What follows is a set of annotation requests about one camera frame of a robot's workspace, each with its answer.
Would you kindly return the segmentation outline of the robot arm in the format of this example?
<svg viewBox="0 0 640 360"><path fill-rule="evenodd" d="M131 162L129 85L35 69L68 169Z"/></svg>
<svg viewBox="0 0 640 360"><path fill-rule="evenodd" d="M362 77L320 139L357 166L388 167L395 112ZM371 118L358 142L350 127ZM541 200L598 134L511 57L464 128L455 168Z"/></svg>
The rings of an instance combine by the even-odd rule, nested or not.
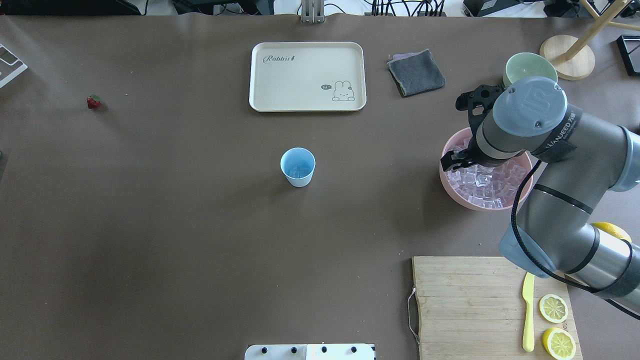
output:
<svg viewBox="0 0 640 360"><path fill-rule="evenodd" d="M537 163L516 190L503 257L639 317L639 246L590 224L607 191L639 184L639 137L569 104L555 80L528 76L462 93L468 148L451 150L443 171L497 167L530 153Z"/></svg>

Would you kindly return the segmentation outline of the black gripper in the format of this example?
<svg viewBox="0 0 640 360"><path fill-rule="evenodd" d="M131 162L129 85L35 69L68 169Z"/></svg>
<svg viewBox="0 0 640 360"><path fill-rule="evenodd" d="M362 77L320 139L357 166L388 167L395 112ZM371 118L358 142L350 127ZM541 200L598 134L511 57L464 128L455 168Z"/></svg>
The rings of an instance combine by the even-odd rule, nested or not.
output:
<svg viewBox="0 0 640 360"><path fill-rule="evenodd" d="M449 150L439 160L440 168L444 173L476 166L482 157L482 152L477 148L463 150Z"/></svg>

